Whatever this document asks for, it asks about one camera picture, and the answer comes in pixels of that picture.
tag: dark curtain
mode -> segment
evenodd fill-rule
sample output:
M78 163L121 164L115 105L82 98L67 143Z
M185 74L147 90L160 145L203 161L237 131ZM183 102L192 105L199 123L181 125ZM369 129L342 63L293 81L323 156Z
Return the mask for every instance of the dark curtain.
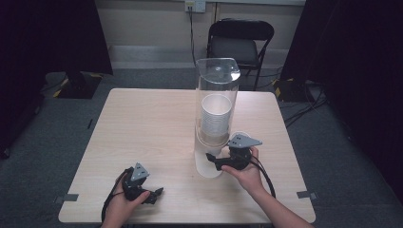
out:
M325 84L354 141L403 202L403 3L306 3L281 80Z
M0 63L3 151L22 113L39 96L47 73L70 69L112 74L94 1L1 1Z

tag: chair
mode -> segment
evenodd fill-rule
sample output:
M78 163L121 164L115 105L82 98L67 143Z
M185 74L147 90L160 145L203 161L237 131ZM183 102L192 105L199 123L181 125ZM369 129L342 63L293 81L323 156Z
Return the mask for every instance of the chair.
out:
M264 21L226 18L214 23L208 32L207 58L233 58L240 69L257 70L256 91L267 45L273 38L273 27ZM258 53L256 41L263 47Z

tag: white wall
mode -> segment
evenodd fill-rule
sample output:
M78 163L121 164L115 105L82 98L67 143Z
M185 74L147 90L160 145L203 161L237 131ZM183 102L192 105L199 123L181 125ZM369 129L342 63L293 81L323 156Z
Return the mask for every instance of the white wall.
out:
M184 2L98 0L96 4L109 46L190 51L190 19L184 11ZM197 59L205 56L207 34L214 21L215 6L215 3L207 2L206 13L193 14ZM267 60L273 62L272 65L281 65L291 45L302 9L303 6L218 3L217 17L260 19L270 23L275 29L275 36L269 44Z

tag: chair backrest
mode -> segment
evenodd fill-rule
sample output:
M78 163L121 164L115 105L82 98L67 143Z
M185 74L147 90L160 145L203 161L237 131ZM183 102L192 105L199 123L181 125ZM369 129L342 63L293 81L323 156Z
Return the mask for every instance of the chair backrest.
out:
M212 36L270 41L275 30L264 21L226 18L214 23L208 33L209 41Z

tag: wooden table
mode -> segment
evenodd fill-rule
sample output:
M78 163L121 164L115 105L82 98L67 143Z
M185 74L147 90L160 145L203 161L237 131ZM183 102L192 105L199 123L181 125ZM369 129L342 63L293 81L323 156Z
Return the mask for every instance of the wooden table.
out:
M79 197L64 202L59 220L101 222L114 181L139 162L150 172L143 188L164 190L154 205L139 206L129 223L269 223L233 177L222 173L206 179L196 170L195 105L195 90L111 90L68 191ZM278 200L313 222L310 199L297 197L306 187L275 96L240 91L232 124L235 131L263 141L259 159Z

